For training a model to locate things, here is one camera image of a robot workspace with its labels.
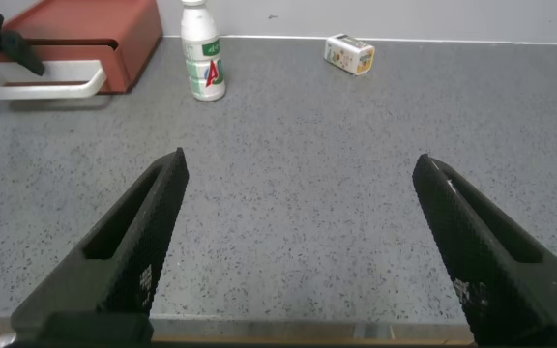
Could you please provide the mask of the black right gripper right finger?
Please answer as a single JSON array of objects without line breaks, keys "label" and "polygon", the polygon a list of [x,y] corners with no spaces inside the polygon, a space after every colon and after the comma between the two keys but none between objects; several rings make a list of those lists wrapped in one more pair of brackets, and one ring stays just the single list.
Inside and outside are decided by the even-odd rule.
[{"label": "black right gripper right finger", "polygon": [[443,161],[412,179],[475,342],[557,347],[557,257]]}]

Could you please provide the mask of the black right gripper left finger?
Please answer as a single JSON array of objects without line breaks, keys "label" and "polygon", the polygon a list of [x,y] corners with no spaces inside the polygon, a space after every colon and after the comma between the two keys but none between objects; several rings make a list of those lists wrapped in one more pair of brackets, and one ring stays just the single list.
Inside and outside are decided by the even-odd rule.
[{"label": "black right gripper left finger", "polygon": [[189,171],[156,159],[11,316],[13,347],[145,347]]}]

